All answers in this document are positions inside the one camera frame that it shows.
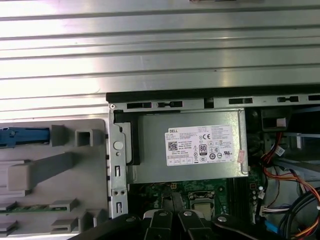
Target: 80 plus logo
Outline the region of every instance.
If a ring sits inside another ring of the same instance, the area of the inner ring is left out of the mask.
[[[208,149],[206,144],[199,145],[199,154],[200,156],[205,156],[208,154]]]

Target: power supply label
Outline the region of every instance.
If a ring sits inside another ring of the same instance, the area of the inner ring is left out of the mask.
[[[230,125],[169,128],[165,147],[168,166],[232,162],[235,154]]]

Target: ridged metal surface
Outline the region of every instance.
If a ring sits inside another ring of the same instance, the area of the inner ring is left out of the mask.
[[[106,92],[319,83],[319,16],[318,0],[0,1],[0,120],[106,113]]]

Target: blue latch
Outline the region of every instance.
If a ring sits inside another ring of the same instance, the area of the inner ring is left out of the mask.
[[[14,148],[24,144],[46,144],[50,142],[49,128],[4,127],[0,128],[0,148]]]

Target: metal bracket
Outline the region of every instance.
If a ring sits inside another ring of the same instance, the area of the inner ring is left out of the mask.
[[[128,190],[126,170],[126,136],[121,127],[114,124],[115,115],[109,110],[109,162],[111,188],[111,218],[128,213]]]

